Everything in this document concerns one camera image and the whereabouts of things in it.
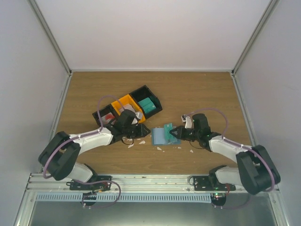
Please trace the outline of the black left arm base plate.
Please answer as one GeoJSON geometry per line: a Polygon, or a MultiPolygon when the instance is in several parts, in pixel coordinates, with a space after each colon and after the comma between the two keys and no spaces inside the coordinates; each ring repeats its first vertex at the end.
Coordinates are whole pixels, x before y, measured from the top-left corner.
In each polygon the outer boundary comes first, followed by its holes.
{"type": "Polygon", "coordinates": [[[111,189],[111,183],[108,181],[112,180],[112,176],[97,176],[90,179],[88,183],[98,182],[96,184],[82,184],[74,180],[67,182],[66,185],[70,190],[73,191],[109,191],[111,189]]]}

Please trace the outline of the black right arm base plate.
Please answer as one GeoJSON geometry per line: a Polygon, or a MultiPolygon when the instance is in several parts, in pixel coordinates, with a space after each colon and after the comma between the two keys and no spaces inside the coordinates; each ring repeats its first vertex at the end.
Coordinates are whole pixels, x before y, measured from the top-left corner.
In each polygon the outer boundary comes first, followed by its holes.
{"type": "Polygon", "coordinates": [[[222,184],[211,176],[189,176],[188,183],[195,191],[235,191],[232,184],[222,184]]]}

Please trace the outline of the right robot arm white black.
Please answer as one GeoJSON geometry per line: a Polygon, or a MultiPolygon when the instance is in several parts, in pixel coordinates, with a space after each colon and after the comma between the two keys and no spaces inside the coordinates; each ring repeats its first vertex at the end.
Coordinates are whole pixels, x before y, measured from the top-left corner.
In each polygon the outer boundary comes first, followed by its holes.
{"type": "Polygon", "coordinates": [[[212,190],[218,191],[229,184],[242,186],[249,194],[256,195],[269,192],[280,183],[280,174],[264,146],[239,144],[213,132],[203,113],[183,115],[182,121],[185,125],[170,130],[171,136],[196,141],[201,149],[223,155],[237,164],[235,168],[221,165],[209,171],[208,185],[212,190]]]}

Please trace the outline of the teal card holder wallet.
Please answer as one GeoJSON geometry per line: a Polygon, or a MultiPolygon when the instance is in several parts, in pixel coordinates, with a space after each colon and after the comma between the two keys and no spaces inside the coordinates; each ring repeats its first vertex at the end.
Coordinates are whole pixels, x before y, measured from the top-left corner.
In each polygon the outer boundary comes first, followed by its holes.
{"type": "Polygon", "coordinates": [[[165,124],[162,128],[151,129],[152,145],[179,145],[181,141],[172,136],[169,131],[175,129],[172,123],[165,124]]]}

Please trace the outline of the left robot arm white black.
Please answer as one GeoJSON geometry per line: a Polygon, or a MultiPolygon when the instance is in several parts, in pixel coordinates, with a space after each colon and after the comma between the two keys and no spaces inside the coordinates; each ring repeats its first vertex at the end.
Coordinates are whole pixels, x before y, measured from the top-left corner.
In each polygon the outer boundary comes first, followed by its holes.
{"type": "Polygon", "coordinates": [[[134,112],[124,110],[121,115],[108,124],[86,133],[68,135],[58,132],[38,157],[43,166],[43,177],[53,177],[56,181],[69,178],[80,181],[86,190],[92,190],[97,184],[97,174],[86,164],[77,162],[78,157],[91,149],[109,146],[123,138],[137,139],[151,133],[143,123],[134,123],[134,112]]]}

